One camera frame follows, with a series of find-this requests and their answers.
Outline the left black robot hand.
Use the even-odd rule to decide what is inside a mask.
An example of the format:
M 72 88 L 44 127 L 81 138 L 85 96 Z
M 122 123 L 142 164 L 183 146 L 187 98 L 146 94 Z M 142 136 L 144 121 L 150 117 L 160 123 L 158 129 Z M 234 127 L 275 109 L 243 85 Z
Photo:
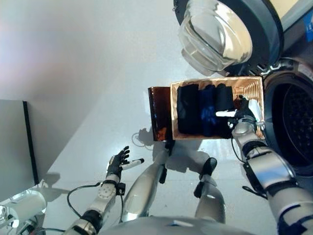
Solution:
M 143 158 L 129 161 L 129 153 L 129 146 L 125 146 L 118 154 L 111 157 L 107 164 L 106 177 L 115 175 L 121 179 L 121 173 L 123 170 L 128 170 L 144 163 Z

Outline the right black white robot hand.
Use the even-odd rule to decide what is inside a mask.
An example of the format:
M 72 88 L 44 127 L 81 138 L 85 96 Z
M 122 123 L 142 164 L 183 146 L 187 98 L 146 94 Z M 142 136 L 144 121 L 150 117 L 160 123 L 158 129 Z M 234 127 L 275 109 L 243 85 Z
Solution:
M 234 129 L 238 123 L 247 122 L 255 129 L 262 122 L 261 108 L 257 100 L 247 99 L 243 95 L 239 95 L 239 108 L 234 110 L 217 111 L 215 113 L 218 118 L 226 118 L 230 129 Z

